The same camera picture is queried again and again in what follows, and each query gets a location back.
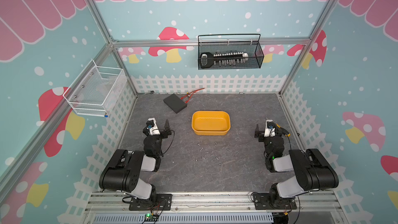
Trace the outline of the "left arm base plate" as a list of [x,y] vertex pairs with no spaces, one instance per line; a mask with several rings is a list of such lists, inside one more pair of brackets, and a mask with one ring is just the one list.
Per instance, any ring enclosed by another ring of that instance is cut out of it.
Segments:
[[133,198],[129,204],[130,211],[170,211],[172,194],[157,194],[147,200]]

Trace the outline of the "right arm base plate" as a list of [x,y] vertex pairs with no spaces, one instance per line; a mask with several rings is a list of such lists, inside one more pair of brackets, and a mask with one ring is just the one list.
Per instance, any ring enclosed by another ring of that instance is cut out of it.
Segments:
[[252,192],[250,199],[254,203],[256,210],[281,210],[289,212],[297,209],[294,198],[281,198],[271,193]]

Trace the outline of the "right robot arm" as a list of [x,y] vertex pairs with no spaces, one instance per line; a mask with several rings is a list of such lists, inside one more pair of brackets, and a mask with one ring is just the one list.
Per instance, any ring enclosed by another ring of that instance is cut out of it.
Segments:
[[290,138],[285,128],[267,120],[265,129],[255,129],[255,138],[264,144],[265,166],[271,173],[293,172],[294,175],[279,183],[274,183],[268,193],[251,194],[257,210],[297,209],[298,196],[312,191],[337,188],[339,178],[319,149],[289,149],[284,155],[284,137]]

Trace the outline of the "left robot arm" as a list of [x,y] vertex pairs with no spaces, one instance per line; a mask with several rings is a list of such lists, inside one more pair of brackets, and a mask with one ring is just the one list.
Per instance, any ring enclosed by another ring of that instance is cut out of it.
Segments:
[[102,190],[120,191],[131,198],[154,203],[157,200],[155,186],[140,179],[141,172],[157,172],[165,152],[163,140],[175,132],[166,120],[164,128],[157,126],[155,118],[149,118],[143,128],[144,149],[128,151],[117,149],[99,177]]

